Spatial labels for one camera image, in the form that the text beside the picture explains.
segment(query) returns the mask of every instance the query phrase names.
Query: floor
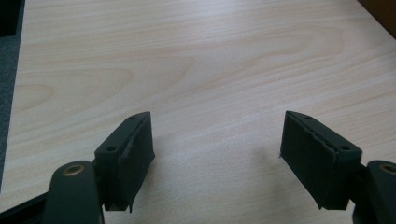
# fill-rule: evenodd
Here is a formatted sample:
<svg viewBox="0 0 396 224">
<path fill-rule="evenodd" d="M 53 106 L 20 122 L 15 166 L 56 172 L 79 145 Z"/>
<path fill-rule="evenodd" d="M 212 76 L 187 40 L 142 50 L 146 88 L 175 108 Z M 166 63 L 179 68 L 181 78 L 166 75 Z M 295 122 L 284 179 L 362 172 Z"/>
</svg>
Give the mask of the floor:
<svg viewBox="0 0 396 224">
<path fill-rule="evenodd" d="M 21 0 L 17 34 L 0 37 L 0 189 L 3 180 L 12 96 L 20 53 L 23 9 L 24 0 Z"/>
</svg>

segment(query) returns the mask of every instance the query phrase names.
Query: light wood tabletop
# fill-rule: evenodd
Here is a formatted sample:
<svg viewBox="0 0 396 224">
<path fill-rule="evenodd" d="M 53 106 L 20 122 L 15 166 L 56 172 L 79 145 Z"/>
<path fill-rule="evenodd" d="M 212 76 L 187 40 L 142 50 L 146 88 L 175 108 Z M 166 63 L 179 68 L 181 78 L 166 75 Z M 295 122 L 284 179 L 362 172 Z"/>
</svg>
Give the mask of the light wood tabletop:
<svg viewBox="0 0 396 224">
<path fill-rule="evenodd" d="M 0 210 L 151 111 L 157 157 L 106 223 L 352 223 L 278 157 L 286 110 L 396 162 L 396 41 L 356 1 L 26 1 Z"/>
</svg>

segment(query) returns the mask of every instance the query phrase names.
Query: dark brown object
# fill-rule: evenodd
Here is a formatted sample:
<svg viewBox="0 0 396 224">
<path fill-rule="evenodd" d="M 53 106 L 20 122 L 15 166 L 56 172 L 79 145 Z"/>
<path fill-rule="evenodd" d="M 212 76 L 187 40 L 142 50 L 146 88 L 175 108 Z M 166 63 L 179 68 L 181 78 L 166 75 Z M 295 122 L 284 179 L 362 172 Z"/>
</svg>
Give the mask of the dark brown object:
<svg viewBox="0 0 396 224">
<path fill-rule="evenodd" d="M 396 1 L 358 0 L 373 17 L 396 39 Z"/>
</svg>

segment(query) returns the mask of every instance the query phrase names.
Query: black object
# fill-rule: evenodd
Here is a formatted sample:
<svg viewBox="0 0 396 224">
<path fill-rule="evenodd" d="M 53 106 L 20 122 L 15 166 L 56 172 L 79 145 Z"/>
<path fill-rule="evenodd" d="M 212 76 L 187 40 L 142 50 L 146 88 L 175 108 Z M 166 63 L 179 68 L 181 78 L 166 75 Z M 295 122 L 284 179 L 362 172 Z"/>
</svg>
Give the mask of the black object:
<svg viewBox="0 0 396 224">
<path fill-rule="evenodd" d="M 150 113 L 129 117 L 96 149 L 93 162 L 60 167 L 48 193 L 0 214 L 0 223 L 104 223 L 102 204 L 132 211 L 154 157 Z"/>
<path fill-rule="evenodd" d="M 360 164 L 361 149 L 319 121 L 287 111 L 281 157 L 318 204 L 345 210 L 355 204 L 354 223 L 396 223 L 396 164 Z"/>
<path fill-rule="evenodd" d="M 0 36 L 15 35 L 21 0 L 0 0 Z"/>
</svg>

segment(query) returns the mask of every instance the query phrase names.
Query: table surface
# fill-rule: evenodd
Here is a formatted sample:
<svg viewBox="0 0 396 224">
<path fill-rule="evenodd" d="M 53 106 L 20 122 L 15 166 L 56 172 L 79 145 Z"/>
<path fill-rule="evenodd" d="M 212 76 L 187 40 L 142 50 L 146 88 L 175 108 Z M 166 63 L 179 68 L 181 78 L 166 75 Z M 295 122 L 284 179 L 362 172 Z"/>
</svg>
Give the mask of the table surface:
<svg viewBox="0 0 396 224">
<path fill-rule="evenodd" d="M 26 1 L 0 210 L 151 111 L 157 157 L 106 223 L 351 223 L 278 157 L 284 114 L 395 162 L 395 71 L 356 1 Z"/>
</svg>

